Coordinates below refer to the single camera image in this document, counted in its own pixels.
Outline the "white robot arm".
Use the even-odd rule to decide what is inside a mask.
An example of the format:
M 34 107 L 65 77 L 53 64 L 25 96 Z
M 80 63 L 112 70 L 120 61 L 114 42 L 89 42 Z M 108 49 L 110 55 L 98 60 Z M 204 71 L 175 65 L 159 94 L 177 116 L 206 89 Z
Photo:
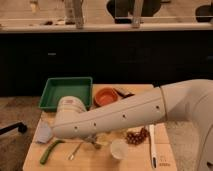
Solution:
M 58 138 L 190 121 L 199 133 L 196 171 L 213 171 L 213 80 L 193 79 L 160 87 L 83 113 L 60 105 L 53 125 Z

